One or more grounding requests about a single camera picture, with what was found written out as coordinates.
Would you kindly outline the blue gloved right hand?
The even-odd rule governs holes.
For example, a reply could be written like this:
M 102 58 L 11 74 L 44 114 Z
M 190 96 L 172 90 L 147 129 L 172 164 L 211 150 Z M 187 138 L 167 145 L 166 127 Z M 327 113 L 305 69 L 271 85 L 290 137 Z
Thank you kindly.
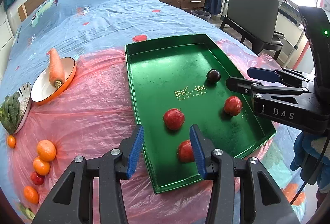
M 290 164 L 292 171 L 301 168 L 301 179 L 310 185 L 317 183 L 322 194 L 329 192 L 329 143 L 318 166 L 315 166 L 326 142 L 326 136 L 301 132 L 294 142 L 295 156 Z

